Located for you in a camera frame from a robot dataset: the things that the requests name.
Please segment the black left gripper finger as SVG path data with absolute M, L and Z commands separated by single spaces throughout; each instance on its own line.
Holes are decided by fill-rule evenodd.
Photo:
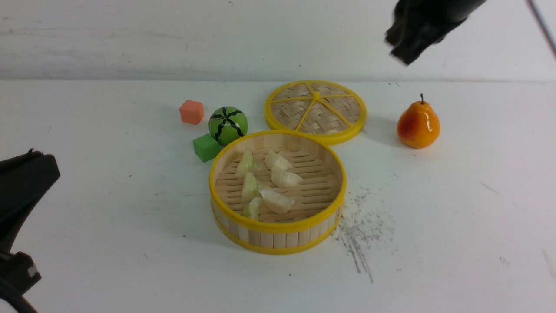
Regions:
M 51 154 L 30 149 L 0 163 L 0 245 L 10 252 L 26 218 L 60 178 Z
M 42 279 L 30 255 L 7 251 L 0 252 L 0 277 L 20 295 L 24 295 Z

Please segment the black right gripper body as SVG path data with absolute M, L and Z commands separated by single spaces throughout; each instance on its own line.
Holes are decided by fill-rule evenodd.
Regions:
M 484 0 L 400 0 L 385 33 L 390 55 L 412 64 L 427 48 L 464 23 Z

